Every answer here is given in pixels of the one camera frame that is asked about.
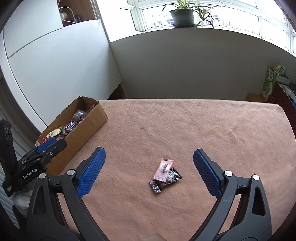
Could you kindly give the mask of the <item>red green white snack bag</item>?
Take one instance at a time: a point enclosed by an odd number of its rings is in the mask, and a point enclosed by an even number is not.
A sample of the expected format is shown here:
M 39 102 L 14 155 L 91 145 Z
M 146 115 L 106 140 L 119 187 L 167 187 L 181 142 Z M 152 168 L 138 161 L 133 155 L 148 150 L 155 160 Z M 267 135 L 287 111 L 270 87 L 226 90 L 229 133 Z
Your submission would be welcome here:
M 46 137 L 43 138 L 43 143 L 46 142 L 50 138 L 54 138 L 57 135 L 61 134 L 64 130 L 64 126 L 60 126 L 59 128 L 56 128 L 55 130 L 49 132 Z

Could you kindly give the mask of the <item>clear bag red dates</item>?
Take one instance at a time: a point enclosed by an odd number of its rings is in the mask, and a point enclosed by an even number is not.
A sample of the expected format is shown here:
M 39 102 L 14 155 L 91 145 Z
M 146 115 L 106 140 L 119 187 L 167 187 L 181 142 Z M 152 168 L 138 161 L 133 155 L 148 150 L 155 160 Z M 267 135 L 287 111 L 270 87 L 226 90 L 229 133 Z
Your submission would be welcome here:
M 88 112 L 85 112 L 85 111 L 79 109 L 75 112 L 71 121 L 81 122 L 86 118 L 87 115 L 88 115 Z

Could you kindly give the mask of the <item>pink candy packet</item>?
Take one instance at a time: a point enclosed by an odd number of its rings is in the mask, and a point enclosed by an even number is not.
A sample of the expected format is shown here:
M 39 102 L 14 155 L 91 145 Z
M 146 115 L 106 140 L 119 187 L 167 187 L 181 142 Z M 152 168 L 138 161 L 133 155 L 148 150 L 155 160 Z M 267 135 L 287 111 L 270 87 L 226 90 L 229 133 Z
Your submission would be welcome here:
M 174 160 L 171 159 L 161 159 L 161 162 L 153 176 L 153 180 L 165 182 L 170 168 L 172 168 Z

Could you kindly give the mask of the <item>snickers chocolate bar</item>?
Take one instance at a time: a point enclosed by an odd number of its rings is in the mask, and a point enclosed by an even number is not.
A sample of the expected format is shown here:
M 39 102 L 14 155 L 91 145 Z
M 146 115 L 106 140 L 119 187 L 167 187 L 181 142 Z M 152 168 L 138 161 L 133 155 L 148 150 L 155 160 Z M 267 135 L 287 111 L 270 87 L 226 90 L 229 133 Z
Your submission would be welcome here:
M 67 126 L 63 128 L 62 133 L 69 133 L 79 124 L 78 121 L 71 121 Z

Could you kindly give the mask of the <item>brown cardboard box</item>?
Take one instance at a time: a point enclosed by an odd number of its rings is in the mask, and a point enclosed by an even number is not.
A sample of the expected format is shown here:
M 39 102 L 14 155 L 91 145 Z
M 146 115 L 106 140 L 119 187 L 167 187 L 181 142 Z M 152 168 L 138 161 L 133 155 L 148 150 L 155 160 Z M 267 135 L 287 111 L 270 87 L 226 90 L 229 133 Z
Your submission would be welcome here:
M 99 101 L 90 97 L 79 96 L 44 129 L 36 140 L 36 145 L 41 144 L 51 131 L 69 125 L 78 110 L 83 110 L 88 115 L 65 138 L 66 149 L 53 157 L 47 165 L 47 173 L 51 176 L 59 175 L 76 153 L 107 122 L 107 115 Z

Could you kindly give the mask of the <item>white cabinet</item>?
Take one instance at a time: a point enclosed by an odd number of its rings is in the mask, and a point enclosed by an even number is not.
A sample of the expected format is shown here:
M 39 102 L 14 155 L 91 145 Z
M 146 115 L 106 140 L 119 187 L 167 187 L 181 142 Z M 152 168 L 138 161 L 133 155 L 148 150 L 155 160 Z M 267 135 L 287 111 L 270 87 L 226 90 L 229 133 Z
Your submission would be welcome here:
M 1 31 L 1 70 L 39 131 L 77 97 L 108 99 L 122 81 L 102 22 L 65 27 L 56 1 L 18 4 Z

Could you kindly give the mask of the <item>pink table cloth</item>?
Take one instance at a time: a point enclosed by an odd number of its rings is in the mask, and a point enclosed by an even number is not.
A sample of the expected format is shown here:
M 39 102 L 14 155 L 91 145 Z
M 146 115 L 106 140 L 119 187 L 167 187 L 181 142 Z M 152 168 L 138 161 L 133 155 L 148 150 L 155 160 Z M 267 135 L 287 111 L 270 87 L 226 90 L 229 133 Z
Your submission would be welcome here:
M 110 240 L 153 233 L 189 240 L 213 207 L 193 164 L 203 149 L 222 169 L 264 186 L 272 229 L 295 204 L 295 136 L 276 104 L 129 99 L 101 102 L 108 120 L 67 165 L 76 168 L 96 147 L 106 162 L 83 200 Z M 174 160 L 165 182 L 153 180 L 161 159 Z

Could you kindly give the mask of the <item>dark side table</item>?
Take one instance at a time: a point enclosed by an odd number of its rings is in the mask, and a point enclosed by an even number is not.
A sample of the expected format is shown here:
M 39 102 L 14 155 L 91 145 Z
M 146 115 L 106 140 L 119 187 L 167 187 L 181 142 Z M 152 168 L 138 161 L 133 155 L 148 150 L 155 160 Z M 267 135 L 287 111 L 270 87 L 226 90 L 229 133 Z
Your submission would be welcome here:
M 295 106 L 279 83 L 275 84 L 271 95 L 267 99 L 267 103 L 278 104 L 284 110 L 292 130 L 295 133 Z

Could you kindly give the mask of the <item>green white carton box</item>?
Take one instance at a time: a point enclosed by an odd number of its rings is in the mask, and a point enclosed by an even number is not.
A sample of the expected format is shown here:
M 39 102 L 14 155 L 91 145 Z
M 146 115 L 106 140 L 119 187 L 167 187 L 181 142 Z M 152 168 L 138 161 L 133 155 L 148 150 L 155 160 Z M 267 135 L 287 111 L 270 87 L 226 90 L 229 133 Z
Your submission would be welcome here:
M 260 96 L 265 102 L 267 102 L 268 97 L 272 93 L 276 78 L 283 74 L 285 74 L 285 67 L 281 64 L 277 64 L 273 67 L 267 68 L 263 88 L 260 94 Z

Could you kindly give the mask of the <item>potted spider plant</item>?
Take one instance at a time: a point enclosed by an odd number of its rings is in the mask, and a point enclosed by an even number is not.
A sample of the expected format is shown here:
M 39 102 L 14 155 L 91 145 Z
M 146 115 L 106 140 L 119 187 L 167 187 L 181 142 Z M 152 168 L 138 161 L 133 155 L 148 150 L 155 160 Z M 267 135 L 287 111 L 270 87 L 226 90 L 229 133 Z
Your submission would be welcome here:
M 174 7 L 169 11 L 173 18 L 174 28 L 197 28 L 202 26 L 203 23 L 209 23 L 212 28 L 214 27 L 214 17 L 210 10 L 215 6 L 210 7 L 193 1 L 177 1 L 176 3 L 166 4 L 162 11 L 168 6 Z

